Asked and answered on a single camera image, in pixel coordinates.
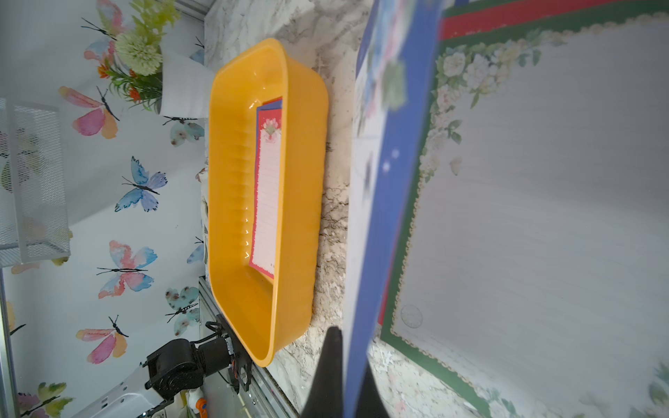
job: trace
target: floral border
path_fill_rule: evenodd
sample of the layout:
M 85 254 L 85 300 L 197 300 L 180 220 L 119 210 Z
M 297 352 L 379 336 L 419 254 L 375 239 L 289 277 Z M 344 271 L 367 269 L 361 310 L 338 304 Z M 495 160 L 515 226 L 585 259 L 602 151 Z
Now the floral border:
M 669 9 L 669 2 L 667 1 L 638 2 L 637 5 L 639 3 L 652 3 L 652 5 L 657 6 L 660 10 L 655 11 L 653 15 L 648 13 L 634 14 L 640 8 L 630 7 L 628 16 L 632 15 L 634 17 L 626 17 L 621 20 L 620 16 L 616 15 L 617 21 L 583 26 L 578 32 L 570 29 L 556 31 L 542 28 L 542 26 L 553 26 L 551 25 L 551 21 L 564 21 L 563 16 L 558 16 L 543 19 L 541 22 L 533 22 L 532 27 L 528 27 L 527 24 L 521 25 L 527 28 L 527 32 L 524 37 L 516 36 L 517 40 L 509 39 L 512 33 L 518 33 L 517 27 L 494 31 L 496 32 L 494 35 L 491 33 L 478 33 L 465 37 L 467 41 L 470 41 L 471 39 L 485 39 L 492 35 L 496 39 L 506 38 L 507 40 L 504 43 L 494 42 L 486 45 L 482 41 L 473 44 L 463 41 L 460 45 L 455 45 L 454 42 L 462 40 L 460 38 L 448 39 L 442 42 L 442 53 L 436 60 L 436 79 L 430 100 L 429 120 L 426 121 L 425 127 L 427 133 L 424 137 L 419 166 L 415 172 L 413 190 L 407 202 L 409 207 L 405 213 L 403 228 L 399 237 L 398 248 L 400 252 L 398 252 L 395 258 L 391 273 L 388 291 L 389 305 L 385 311 L 381 339 L 400 350 L 411 360 L 433 373 L 437 378 L 443 380 L 443 382 L 471 403 L 485 417 L 491 417 L 493 412 L 495 417 L 501 416 L 504 418 L 521 418 L 522 415 L 516 412 L 511 401 L 501 398 L 500 393 L 496 389 L 475 387 L 471 381 L 460 375 L 451 366 L 421 349 L 408 339 L 400 336 L 393 329 L 395 312 L 400 305 L 400 289 L 404 284 L 407 259 L 411 251 L 411 238 L 415 231 L 415 216 L 418 209 L 420 209 L 419 198 L 423 188 L 434 176 L 436 169 L 440 165 L 439 159 L 436 156 L 439 149 L 443 147 L 448 139 L 453 140 L 457 144 L 460 144 L 462 141 L 462 135 L 457 132 L 457 129 L 462 124 L 462 120 L 454 120 L 451 115 L 453 109 L 455 109 L 455 103 L 462 97 L 463 93 L 474 95 L 470 103 L 470 108 L 473 108 L 481 96 L 486 96 L 503 89 L 513 65 L 518 64 L 521 67 L 525 67 L 531 61 L 532 65 L 536 66 L 541 59 L 541 47 L 544 45 L 565 45 L 567 40 L 574 35 L 581 35 L 587 32 L 599 34 L 605 29 L 614 29 L 623 24 L 646 24 L 655 19 L 667 20 L 669 17 L 666 12 Z M 620 8 L 618 7 L 615 11 L 619 14 Z M 597 12 L 606 18 L 603 10 Z M 458 174 L 459 164 L 462 161 L 462 159 L 456 161 L 458 158 L 456 157 L 451 162 L 451 170 L 455 175 Z M 660 376 L 660 373 L 664 373 L 665 378 L 669 376 L 669 369 L 665 364 L 660 363 L 658 376 Z M 657 383 L 652 383 L 649 387 L 650 398 L 657 408 L 664 408 L 666 410 L 646 409 L 644 410 L 645 412 L 640 412 L 632 408 L 630 418 L 661 418 L 669 416 L 669 396 L 664 391 L 658 391 L 657 386 L 654 385 L 657 385 Z M 590 399 L 590 401 L 581 399 L 580 401 L 584 405 L 593 405 L 599 408 L 599 404 L 597 404 L 595 399 Z M 562 418 L 559 412 L 552 410 L 548 410 L 543 415 Z M 585 414 L 578 414 L 573 418 L 585 418 Z

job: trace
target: blue border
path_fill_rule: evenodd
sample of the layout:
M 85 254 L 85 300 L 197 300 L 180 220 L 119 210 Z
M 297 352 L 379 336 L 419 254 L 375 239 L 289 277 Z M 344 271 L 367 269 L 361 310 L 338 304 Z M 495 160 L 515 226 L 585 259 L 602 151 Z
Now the blue border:
M 367 50 L 369 49 L 369 42 L 372 40 L 372 30 L 374 29 L 374 23 L 376 23 L 377 10 L 379 10 L 379 0 L 374 0 L 374 4 L 372 4 L 372 9 L 369 11 L 369 17 L 367 18 L 367 26 L 365 26 L 365 31 L 363 32 L 363 38 L 360 41 L 360 49 L 358 49 L 358 58 L 355 62 L 356 78 L 358 78 L 360 67 L 363 66 L 363 61 L 365 61 L 365 55 L 367 55 Z
M 367 367 L 367 348 L 374 334 L 386 283 L 392 270 L 397 239 L 418 160 L 429 88 L 434 76 L 434 54 L 441 6 L 441 1 L 418 1 L 411 28 L 399 54 L 399 60 L 405 64 L 407 102 L 397 111 L 388 111 L 386 119 L 363 271 L 355 304 L 344 391 L 345 418 L 355 416 Z M 399 151 L 396 159 L 391 156 L 393 151 Z M 391 164 L 386 173 L 383 172 L 385 162 Z
M 277 100 L 275 100 L 275 101 L 273 101 L 273 102 L 271 102 L 271 103 L 267 103 L 267 104 L 263 104 L 262 106 L 258 106 L 258 107 L 256 108 L 256 116 L 258 115 L 258 111 L 259 111 L 259 110 L 275 110 L 275 109 L 281 109 L 281 107 L 283 106 L 283 102 L 284 102 L 284 99 L 281 98 L 281 97 L 279 97 Z

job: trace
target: flower pot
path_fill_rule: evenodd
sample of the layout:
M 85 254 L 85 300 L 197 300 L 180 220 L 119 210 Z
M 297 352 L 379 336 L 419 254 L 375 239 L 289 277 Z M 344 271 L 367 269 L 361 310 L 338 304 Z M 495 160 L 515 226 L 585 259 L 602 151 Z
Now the flower pot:
M 163 97 L 160 115 L 209 118 L 214 73 L 198 62 L 163 49 Z

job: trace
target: green border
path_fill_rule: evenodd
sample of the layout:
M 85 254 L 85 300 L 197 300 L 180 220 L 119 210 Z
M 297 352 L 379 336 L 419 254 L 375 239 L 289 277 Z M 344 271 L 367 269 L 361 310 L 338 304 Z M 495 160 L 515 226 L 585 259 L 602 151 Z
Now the green border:
M 467 6 L 449 8 L 444 13 L 448 14 L 453 10 L 452 14 L 459 15 L 493 7 L 504 3 L 510 3 L 515 0 L 479 0 L 470 3 Z M 657 11 L 669 11 L 669 0 L 645 0 L 645 1 L 620 1 L 610 3 L 607 5 L 592 7 L 591 9 L 579 10 L 576 12 L 566 13 L 564 15 L 548 17 L 520 25 L 505 27 L 486 33 L 477 33 L 463 37 L 447 39 L 441 42 L 439 54 L 447 47 L 454 47 L 459 45 L 474 45 L 480 42 L 491 44 L 496 42 L 506 42 L 510 39 L 518 40 L 524 37 L 529 31 L 542 28 L 552 29 L 555 31 L 579 31 L 582 27 L 589 27 L 595 23 L 616 22 L 624 23 L 627 18 L 635 17 L 642 14 L 651 14 Z M 436 78 L 432 84 L 433 90 L 436 88 Z M 432 104 L 433 98 L 428 100 L 429 105 Z M 423 134 L 421 136 L 420 150 L 425 146 L 427 132 L 429 131 L 430 116 L 429 113 L 425 116 L 425 123 L 423 125 Z M 388 296 L 385 313 L 383 316 L 383 327 L 381 329 L 381 340 L 387 342 L 399 352 L 403 353 L 407 358 L 418 364 L 426 371 L 433 374 L 435 377 L 447 384 L 457 394 L 459 394 L 467 402 L 471 403 L 478 412 L 486 418 L 490 418 L 490 407 L 488 402 L 479 397 L 474 388 L 471 387 L 458 373 L 442 366 L 439 361 L 421 353 L 418 348 L 406 343 L 402 338 L 394 335 L 390 330 L 393 324 L 395 314 L 395 299 L 399 293 L 399 279 L 402 275 L 402 265 L 404 259 L 407 257 L 407 243 L 410 239 L 411 221 L 413 220 L 413 206 L 418 200 L 418 182 L 420 180 L 419 164 L 413 173 L 413 181 L 411 182 L 411 189 L 409 191 L 409 198 L 405 208 L 404 219 L 397 241 L 397 251 L 393 261 L 393 269 L 388 284 Z
M 463 6 L 453 5 L 448 9 L 444 10 L 444 17 L 453 17 L 459 15 L 465 15 L 467 13 L 473 13 L 475 11 L 481 11 L 489 9 L 491 7 L 501 6 L 507 3 L 513 3 L 519 0 L 477 0 Z

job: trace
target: butterfly wall decal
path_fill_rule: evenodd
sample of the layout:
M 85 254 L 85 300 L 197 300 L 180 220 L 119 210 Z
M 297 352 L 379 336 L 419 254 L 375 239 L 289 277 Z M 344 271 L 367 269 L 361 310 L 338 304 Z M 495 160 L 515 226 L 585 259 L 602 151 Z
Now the butterfly wall decal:
M 190 58 L 191 58 L 191 60 L 193 60 L 193 61 L 195 61 L 195 62 L 198 62 L 198 63 L 200 63 L 200 64 L 202 64 L 202 65 L 205 65 L 205 46 L 204 46 L 204 44 L 202 43 L 202 41 L 200 40 L 200 38 L 198 38 L 198 37 L 196 36 L 195 39 L 197 39 L 197 43 L 196 43 L 195 45 L 199 46 L 200 49 L 198 49 L 197 51 L 193 52 L 193 53 L 191 54 Z
M 169 131 L 170 143 L 174 146 L 179 146 L 183 144 L 186 140 L 188 142 L 197 142 L 202 136 L 205 136 L 205 129 L 198 125 L 195 122 L 188 122 L 189 120 L 197 120 L 194 118 L 170 118 L 169 116 L 164 116 L 169 120 L 163 124 L 166 125 L 172 120 L 176 120 L 177 123 L 172 125 L 172 129 Z
M 121 13 L 121 9 L 110 0 L 97 0 L 96 8 L 98 10 L 98 15 L 100 16 L 102 27 L 91 23 L 83 17 L 82 19 L 88 26 L 82 27 L 98 31 L 104 35 L 104 37 L 91 43 L 86 48 L 86 51 L 84 51 L 84 58 L 87 60 L 96 60 L 100 65 L 106 65 L 106 61 L 111 60 L 114 57 L 114 52 L 116 51 L 114 42 L 116 41 L 116 37 L 131 29 L 131 26 L 134 25 L 130 24 L 123 26 L 123 14 Z
M 52 383 L 46 385 L 42 382 L 37 387 L 37 394 L 18 393 L 17 401 L 19 403 L 19 412 L 22 417 L 30 416 L 30 418 L 60 418 L 60 413 L 65 408 L 65 405 L 72 402 L 74 398 L 61 397 L 67 384 Z
M 9 322 L 9 335 L 14 335 L 14 332 L 17 332 L 18 330 L 20 330 L 25 326 L 25 324 L 16 326 L 16 316 L 14 316 L 14 305 L 11 304 L 9 300 L 7 301 L 7 319 Z
M 107 100 L 104 98 L 105 95 L 107 95 L 108 90 L 102 94 L 100 89 L 97 89 L 98 93 L 100 93 L 102 103 L 79 93 L 73 88 L 61 87 L 58 89 L 58 92 L 65 100 L 75 106 L 81 108 L 94 108 L 79 119 L 75 119 L 72 123 L 72 128 L 74 128 L 74 130 L 84 136 L 91 136 L 100 132 L 104 138 L 116 138 L 116 133 L 118 132 L 116 121 L 120 121 L 120 119 L 114 116 L 112 110 L 109 109 Z
M 81 341 L 96 341 L 104 338 L 88 357 L 86 357 L 86 360 L 89 363 L 100 364 L 109 358 L 110 354 L 115 358 L 121 357 L 125 354 L 126 348 L 128 348 L 128 343 L 125 339 L 125 337 L 128 336 L 123 334 L 118 325 L 116 325 L 118 315 L 116 315 L 116 320 L 113 320 L 111 316 L 108 316 L 107 318 L 112 321 L 113 328 L 106 330 L 85 329 L 77 332 L 77 338 Z
M 136 205 L 139 201 L 142 201 L 144 212 L 156 211 L 158 209 L 158 201 L 151 193 L 154 195 L 160 195 L 160 193 L 156 192 L 155 189 L 159 189 L 162 186 L 165 186 L 167 184 L 167 177 L 164 173 L 157 172 L 151 176 L 151 178 L 149 178 L 149 172 L 146 171 L 139 163 L 139 160 L 134 157 L 130 160 L 130 171 L 132 173 L 132 179 L 134 180 L 134 183 L 123 177 L 127 183 L 122 184 L 134 186 L 134 189 L 126 193 L 125 196 L 121 197 L 121 200 L 118 201 L 116 207 L 114 208 L 114 212 L 118 212 L 121 209 L 130 207 L 131 205 Z
M 195 239 L 197 240 L 195 243 L 199 245 L 195 248 L 195 251 L 188 256 L 188 259 L 186 260 L 188 264 L 204 261 L 205 258 L 205 242 L 198 237 L 195 237 Z
M 105 271 L 96 274 L 96 276 L 112 272 L 116 273 L 116 275 L 100 289 L 100 293 L 98 294 L 99 299 L 107 296 L 122 295 L 126 284 L 135 292 L 151 287 L 153 279 L 143 273 L 147 270 L 142 270 L 142 267 L 148 266 L 158 258 L 151 248 L 140 248 L 134 257 L 131 258 L 132 250 L 129 245 L 110 241 L 109 254 L 112 256 L 112 261 L 114 261 L 117 268 L 98 267 L 99 270 Z
M 177 321 L 174 323 L 174 335 L 182 335 L 188 328 L 188 325 L 194 325 L 200 322 L 200 308 L 196 308 L 197 303 L 195 302 L 197 297 L 197 288 L 191 286 L 184 287 L 181 290 L 181 293 L 172 288 L 167 289 L 165 292 L 167 303 L 176 311 L 172 314 L 165 315 L 170 316 L 167 323 L 169 323 L 175 316 L 177 317 Z

